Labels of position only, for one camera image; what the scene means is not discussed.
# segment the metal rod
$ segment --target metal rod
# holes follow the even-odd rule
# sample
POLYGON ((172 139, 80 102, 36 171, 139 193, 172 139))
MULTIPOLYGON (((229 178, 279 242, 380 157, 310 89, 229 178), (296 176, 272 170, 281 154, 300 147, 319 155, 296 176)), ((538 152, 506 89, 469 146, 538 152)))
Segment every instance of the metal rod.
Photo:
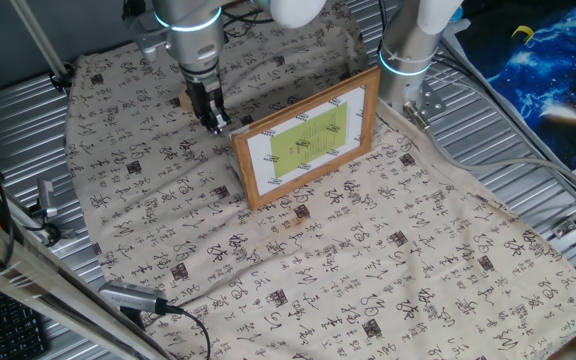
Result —
POLYGON ((46 62, 48 62, 52 72, 55 73, 58 78, 68 74, 64 64, 61 62, 57 52, 52 47, 50 40, 46 37, 46 34, 39 25, 39 22, 37 22, 37 18, 35 18, 35 15, 32 13, 26 0, 10 0, 10 3, 15 8, 15 11, 17 11, 17 15, 19 15, 19 18, 23 21, 26 29, 28 29, 30 36, 35 40, 35 44, 37 44, 39 51, 41 51, 46 62))

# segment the blue space poster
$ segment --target blue space poster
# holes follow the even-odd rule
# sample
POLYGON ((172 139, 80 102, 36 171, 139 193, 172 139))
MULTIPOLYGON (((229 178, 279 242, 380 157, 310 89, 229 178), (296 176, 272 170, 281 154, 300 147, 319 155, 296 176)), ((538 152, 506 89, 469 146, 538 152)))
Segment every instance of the blue space poster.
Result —
POLYGON ((561 161, 576 169, 576 8, 536 31, 488 81, 561 161))

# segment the blue led ring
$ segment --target blue led ring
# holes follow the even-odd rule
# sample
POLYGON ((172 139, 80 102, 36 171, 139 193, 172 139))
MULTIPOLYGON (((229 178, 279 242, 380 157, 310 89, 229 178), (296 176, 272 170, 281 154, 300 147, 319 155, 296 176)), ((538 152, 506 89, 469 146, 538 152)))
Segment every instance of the blue led ring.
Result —
POLYGON ((381 52, 379 52, 379 60, 381 60, 381 63, 384 65, 384 67, 386 69, 388 69, 390 72, 393 72, 397 75, 402 75, 402 76, 415 76, 415 75, 420 75, 423 74, 424 72, 426 72, 426 70, 428 70, 428 68, 430 67, 430 64, 428 64, 428 66, 426 66, 425 69, 417 71, 417 72, 412 72, 412 73, 407 73, 407 72, 403 72, 403 71, 399 71, 399 70, 395 70, 393 67, 391 67, 390 65, 386 64, 386 61, 384 60, 383 56, 381 55, 381 52))
POLYGON ((210 20, 208 20, 207 22, 201 24, 201 25, 197 25, 197 26, 190 26, 190 27, 181 27, 181 26, 173 26, 170 27, 170 25, 168 25, 166 22, 164 22, 163 20, 161 20, 159 18, 159 16, 157 16, 157 14, 155 13, 155 18, 157 18, 157 21, 159 21, 159 23, 161 24, 161 26, 163 27, 170 27, 170 29, 172 31, 179 31, 179 32, 193 32, 193 31, 199 31, 201 29, 205 29, 208 26, 212 25, 215 23, 215 21, 219 20, 219 17, 221 16, 221 8, 219 8, 219 10, 217 10, 217 14, 215 14, 215 16, 213 16, 210 20))

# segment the white mat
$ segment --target white mat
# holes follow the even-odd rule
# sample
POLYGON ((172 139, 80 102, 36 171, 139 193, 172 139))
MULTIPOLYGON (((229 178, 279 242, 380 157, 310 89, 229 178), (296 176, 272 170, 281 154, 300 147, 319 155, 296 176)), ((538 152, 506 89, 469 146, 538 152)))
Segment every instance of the white mat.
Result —
MULTIPOLYGON (((221 56, 228 113, 239 126, 339 82, 363 65, 358 37, 343 1, 299 30, 254 27, 221 56)), ((251 212, 227 138, 178 106, 161 55, 79 60, 66 151, 106 278, 199 316, 212 358, 543 359, 576 335, 572 266, 390 109, 372 153, 251 212)), ((205 357, 189 319, 145 320, 176 358, 205 357)))

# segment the yellow-green picture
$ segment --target yellow-green picture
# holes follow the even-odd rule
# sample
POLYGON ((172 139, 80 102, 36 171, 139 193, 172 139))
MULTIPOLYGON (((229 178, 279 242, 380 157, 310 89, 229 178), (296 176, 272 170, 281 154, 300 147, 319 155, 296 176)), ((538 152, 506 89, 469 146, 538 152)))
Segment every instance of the yellow-green picture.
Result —
POLYGON ((343 103, 270 139, 275 177, 307 167, 311 161, 343 146, 347 118, 348 103, 343 103))

